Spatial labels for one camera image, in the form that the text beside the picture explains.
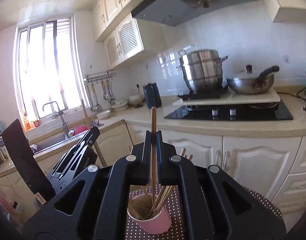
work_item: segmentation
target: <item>black glass cooktop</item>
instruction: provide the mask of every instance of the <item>black glass cooktop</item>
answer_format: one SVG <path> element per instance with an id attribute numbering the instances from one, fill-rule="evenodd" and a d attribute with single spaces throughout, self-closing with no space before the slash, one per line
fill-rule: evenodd
<path id="1" fill-rule="evenodd" d="M 293 120 L 293 116 L 281 100 L 277 105 L 219 105 L 182 106 L 164 118 L 207 121 L 280 121 Z"/>

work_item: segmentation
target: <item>drawer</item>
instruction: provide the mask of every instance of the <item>drawer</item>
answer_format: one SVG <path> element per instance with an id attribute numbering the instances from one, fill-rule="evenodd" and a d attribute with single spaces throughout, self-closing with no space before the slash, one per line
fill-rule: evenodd
<path id="1" fill-rule="evenodd" d="M 303 136 L 290 173 L 306 172 L 306 136 Z"/>
<path id="2" fill-rule="evenodd" d="M 306 209 L 306 172 L 289 174 L 272 203 L 282 211 L 283 215 L 304 211 Z"/>

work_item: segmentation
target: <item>wooden chopstick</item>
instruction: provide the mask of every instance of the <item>wooden chopstick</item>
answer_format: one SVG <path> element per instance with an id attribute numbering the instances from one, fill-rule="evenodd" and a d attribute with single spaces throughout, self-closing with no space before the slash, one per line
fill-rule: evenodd
<path id="1" fill-rule="evenodd" d="M 155 199 L 156 199 L 156 107 L 152 107 L 152 116 L 151 116 L 151 134 L 154 138 L 152 142 L 151 150 L 151 178 L 152 178 L 152 208 L 153 213 L 155 213 Z"/>

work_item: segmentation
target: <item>countertop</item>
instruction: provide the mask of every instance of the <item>countertop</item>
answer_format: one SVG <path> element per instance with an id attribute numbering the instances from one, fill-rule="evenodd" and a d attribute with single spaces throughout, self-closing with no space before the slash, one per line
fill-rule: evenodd
<path id="1" fill-rule="evenodd" d="M 218 136 L 237 136 L 237 137 L 300 137 L 306 136 L 306 112 L 303 111 L 305 103 L 299 98 L 289 95 L 280 95 L 281 99 L 291 112 L 294 120 L 292 121 L 266 121 L 266 122 L 237 122 L 237 121 L 191 121 L 164 119 L 164 116 L 170 114 L 179 108 L 172 103 L 177 101 L 177 97 L 163 98 L 162 107 L 157 109 L 157 129 L 174 130 L 187 133 L 218 135 Z M 123 123 L 139 125 L 150 129 L 151 110 L 144 103 L 143 107 L 133 108 L 130 106 L 127 110 L 113 112 L 108 119 L 101 120 L 104 123 L 99 127 L 100 132 L 113 129 Z M 62 143 L 54 145 L 48 149 L 34 155 L 38 162 L 56 153 L 72 147 L 82 138 L 83 134 L 74 136 Z M 0 165 L 0 177 L 16 171 L 14 166 L 8 167 L 8 162 Z"/>

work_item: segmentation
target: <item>red object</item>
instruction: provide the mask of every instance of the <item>red object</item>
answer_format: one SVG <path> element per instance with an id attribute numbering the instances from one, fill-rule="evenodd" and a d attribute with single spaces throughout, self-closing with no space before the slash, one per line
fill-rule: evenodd
<path id="1" fill-rule="evenodd" d="M 73 135 L 80 134 L 80 133 L 82 133 L 82 132 L 84 132 L 84 131 L 87 131 L 87 130 L 88 130 L 88 128 L 87 128 L 85 125 L 78 125 L 78 126 L 75 127 L 75 129 L 74 129 Z"/>

